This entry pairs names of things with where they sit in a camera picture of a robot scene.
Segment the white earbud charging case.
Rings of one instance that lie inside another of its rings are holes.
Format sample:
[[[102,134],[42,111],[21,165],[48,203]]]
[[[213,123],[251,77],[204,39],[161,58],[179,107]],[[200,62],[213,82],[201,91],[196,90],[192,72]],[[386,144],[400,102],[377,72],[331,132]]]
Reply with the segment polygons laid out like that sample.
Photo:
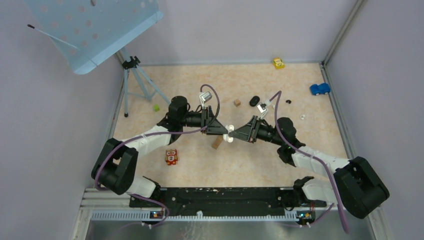
[[[231,137],[230,135],[229,135],[229,133],[231,133],[232,131],[234,131],[234,126],[233,125],[226,125],[225,126],[225,128],[226,128],[226,130],[227,130],[227,133],[226,134],[223,134],[222,135],[222,137],[223,137],[223,140],[225,141],[225,142],[227,142],[227,143],[232,143],[233,141],[234,141],[234,138],[233,137]]]

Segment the black oval charging case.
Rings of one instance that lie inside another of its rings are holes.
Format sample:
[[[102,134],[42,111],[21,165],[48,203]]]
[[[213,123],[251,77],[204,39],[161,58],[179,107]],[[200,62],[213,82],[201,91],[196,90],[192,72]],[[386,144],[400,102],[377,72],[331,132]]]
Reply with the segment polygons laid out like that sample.
[[[251,107],[256,107],[256,106],[259,104],[259,102],[260,102],[260,97],[259,97],[259,96],[257,96],[257,95],[254,95],[254,96],[250,99],[250,101],[249,101],[249,105],[250,105]]]

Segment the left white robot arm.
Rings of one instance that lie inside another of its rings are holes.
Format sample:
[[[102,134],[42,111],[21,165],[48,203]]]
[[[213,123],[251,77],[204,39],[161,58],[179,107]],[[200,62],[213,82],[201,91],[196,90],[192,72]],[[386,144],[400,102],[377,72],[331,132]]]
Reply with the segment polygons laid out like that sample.
[[[144,176],[136,176],[138,158],[174,143],[184,134],[183,128],[207,135],[226,135],[228,129],[214,115],[211,107],[190,111],[184,96],[171,99],[165,117],[150,130],[127,140],[110,138],[104,144],[91,171],[91,177],[99,190],[111,190],[117,195],[141,196],[149,207],[160,202],[159,184]]]

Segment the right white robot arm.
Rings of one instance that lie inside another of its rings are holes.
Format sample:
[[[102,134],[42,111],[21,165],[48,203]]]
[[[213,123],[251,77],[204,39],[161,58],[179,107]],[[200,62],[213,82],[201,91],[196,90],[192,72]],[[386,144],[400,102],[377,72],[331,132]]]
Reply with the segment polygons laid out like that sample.
[[[300,142],[297,130],[288,117],[277,119],[271,126],[253,116],[245,125],[229,131],[231,138],[255,143],[262,140],[279,146],[279,158],[293,167],[303,168],[327,177],[329,183],[304,177],[297,181],[293,200],[299,206],[311,201],[341,203],[354,217],[364,219],[390,197],[390,192],[371,164],[363,157],[353,159],[330,156]]]

